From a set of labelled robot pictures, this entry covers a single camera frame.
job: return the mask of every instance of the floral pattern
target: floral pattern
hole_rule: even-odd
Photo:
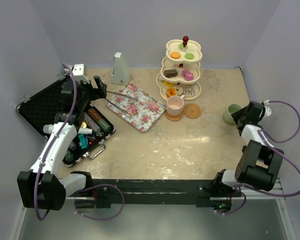
[[[146,132],[166,109],[166,106],[162,102],[153,98],[132,83],[126,84],[118,92],[138,99],[138,101],[134,101],[118,95],[114,95],[110,99],[112,103],[126,110],[129,114],[125,114],[108,102],[106,106],[141,132]]]

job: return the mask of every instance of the green cup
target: green cup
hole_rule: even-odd
[[[231,114],[234,114],[235,112],[237,112],[241,109],[242,109],[242,106],[240,106],[239,104],[236,104],[236,103],[230,104],[222,116],[223,121],[226,124],[235,125],[236,123],[235,123],[233,117],[231,116]]]

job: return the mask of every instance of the mug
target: mug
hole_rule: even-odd
[[[235,123],[233,117],[231,116],[231,114],[234,114],[235,112],[237,112],[237,111],[239,111],[241,109],[242,109],[242,106],[240,106],[239,104],[236,104],[236,103],[230,104],[226,108],[226,111],[224,112],[224,114],[222,116],[223,121],[226,124],[235,125],[236,123]]]
[[[184,98],[185,95],[168,98],[166,101],[166,112],[170,117],[178,117],[182,113],[185,105]]]

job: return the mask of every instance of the suitcase handle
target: suitcase handle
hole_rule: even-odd
[[[93,160],[96,157],[98,157],[104,150],[106,150],[106,144],[102,143],[101,144],[103,146],[103,148],[101,148],[95,155],[93,155],[92,157],[90,157],[89,155],[87,156],[88,159]]]

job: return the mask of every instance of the toolbox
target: toolbox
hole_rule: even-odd
[[[45,136],[47,140],[49,139],[50,134],[44,133],[44,125],[54,124],[55,116],[58,112],[59,101],[61,99],[62,84],[68,80],[70,80],[69,74],[32,97],[27,97],[26,95],[23,96],[23,102],[16,107],[17,112],[19,112],[42,136]],[[116,131],[114,125],[106,119],[105,116],[91,104],[91,102],[86,106],[84,112],[87,113],[91,108],[109,124],[110,128],[107,131],[104,131],[101,128],[100,132],[97,134],[93,132],[92,134],[84,135],[87,141],[87,148],[84,149],[82,149],[80,145],[81,141],[77,135],[71,143],[72,146],[69,146],[69,149],[63,158],[63,163],[69,168],[79,163],[85,157],[90,160],[96,158],[106,149],[105,141]],[[102,148],[91,156],[90,153],[98,146],[102,146]]]

